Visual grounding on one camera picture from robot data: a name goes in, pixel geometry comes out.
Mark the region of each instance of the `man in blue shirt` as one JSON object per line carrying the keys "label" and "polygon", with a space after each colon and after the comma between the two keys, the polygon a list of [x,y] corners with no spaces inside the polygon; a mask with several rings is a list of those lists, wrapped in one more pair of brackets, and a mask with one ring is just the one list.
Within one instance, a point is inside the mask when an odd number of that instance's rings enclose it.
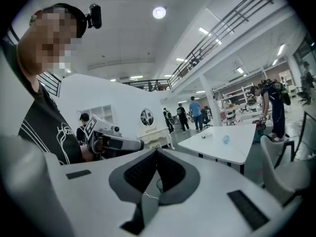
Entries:
{"label": "man in blue shirt", "polygon": [[193,101],[190,106],[190,112],[193,116],[193,120],[196,124],[196,130],[198,131],[198,126],[199,126],[199,130],[202,131],[203,130],[203,119],[202,119],[202,113],[199,109],[199,102],[195,102],[194,101],[194,97],[191,97],[191,100]]}

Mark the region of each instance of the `round ceiling light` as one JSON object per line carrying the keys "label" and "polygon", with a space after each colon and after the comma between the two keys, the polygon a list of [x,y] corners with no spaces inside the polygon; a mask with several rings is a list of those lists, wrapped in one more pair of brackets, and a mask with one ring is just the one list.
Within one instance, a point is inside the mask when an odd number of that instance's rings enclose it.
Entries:
{"label": "round ceiling light", "polygon": [[161,19],[166,15],[166,9],[163,7],[157,7],[153,10],[153,16],[156,19]]}

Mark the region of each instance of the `metal railing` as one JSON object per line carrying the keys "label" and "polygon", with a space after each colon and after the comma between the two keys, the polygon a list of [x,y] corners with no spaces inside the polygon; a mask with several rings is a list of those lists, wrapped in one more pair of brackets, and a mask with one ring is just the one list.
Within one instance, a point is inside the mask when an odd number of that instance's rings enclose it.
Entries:
{"label": "metal railing", "polygon": [[268,4],[274,4],[273,0],[241,1],[205,35],[172,73],[172,77],[168,79],[170,88],[192,70],[206,55],[218,47],[221,41],[229,35],[230,32],[234,32],[234,29],[242,23],[249,22],[249,18],[252,15]]}
{"label": "metal railing", "polygon": [[38,75],[38,80],[49,93],[57,97],[59,96],[59,89],[61,84],[60,79],[58,79],[50,72],[44,72],[43,74]]}
{"label": "metal railing", "polygon": [[171,85],[168,79],[131,81],[131,82],[123,82],[123,84],[127,84],[139,89],[144,89],[150,92],[171,89]]}

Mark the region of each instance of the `small blue object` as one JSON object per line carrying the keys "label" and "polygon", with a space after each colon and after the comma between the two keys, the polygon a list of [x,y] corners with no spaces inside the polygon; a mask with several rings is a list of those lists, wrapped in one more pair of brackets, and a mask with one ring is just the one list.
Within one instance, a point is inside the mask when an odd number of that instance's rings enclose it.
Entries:
{"label": "small blue object", "polygon": [[223,142],[224,142],[224,144],[228,144],[229,143],[229,136],[228,135],[224,136]]}

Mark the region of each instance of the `white column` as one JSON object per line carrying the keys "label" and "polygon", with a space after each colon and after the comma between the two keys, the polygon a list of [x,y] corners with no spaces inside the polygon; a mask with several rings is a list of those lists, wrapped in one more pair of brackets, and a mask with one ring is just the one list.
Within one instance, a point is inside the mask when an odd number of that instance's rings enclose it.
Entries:
{"label": "white column", "polygon": [[296,87],[302,87],[301,84],[301,71],[300,68],[298,67],[296,60],[294,59],[293,55],[289,55],[286,57],[287,58],[287,63],[288,66],[290,67],[293,79],[294,79],[294,83]]}
{"label": "white column", "polygon": [[202,83],[203,89],[205,90],[207,101],[208,101],[209,107],[210,107],[211,112],[212,112],[213,125],[214,126],[222,126],[222,119],[221,119],[221,115],[219,113],[219,107],[218,107],[217,101],[216,101],[215,96],[214,96],[213,91],[212,91],[211,82],[209,82],[205,78],[204,75],[200,75],[199,79]]}

